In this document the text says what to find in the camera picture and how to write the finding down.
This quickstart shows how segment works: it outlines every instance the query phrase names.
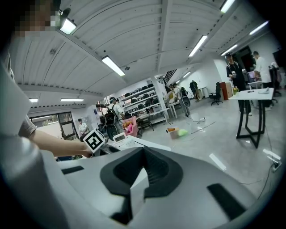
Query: office chair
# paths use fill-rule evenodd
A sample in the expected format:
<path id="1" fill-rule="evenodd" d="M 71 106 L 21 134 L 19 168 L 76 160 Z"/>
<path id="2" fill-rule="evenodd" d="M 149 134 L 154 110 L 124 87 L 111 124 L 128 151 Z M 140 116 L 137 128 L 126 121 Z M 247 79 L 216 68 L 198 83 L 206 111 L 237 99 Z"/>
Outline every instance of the office chair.
<path id="1" fill-rule="evenodd" d="M 223 102 L 220 100 L 220 84 L 219 84 L 219 82 L 216 83 L 215 93 L 210 93 L 210 94 L 209 94 L 209 98 L 212 98 L 212 99 L 213 99 L 213 102 L 211 103 L 211 106 L 212 106 L 214 103 L 217 103 L 218 105 L 219 105 L 219 102 L 223 103 Z"/>

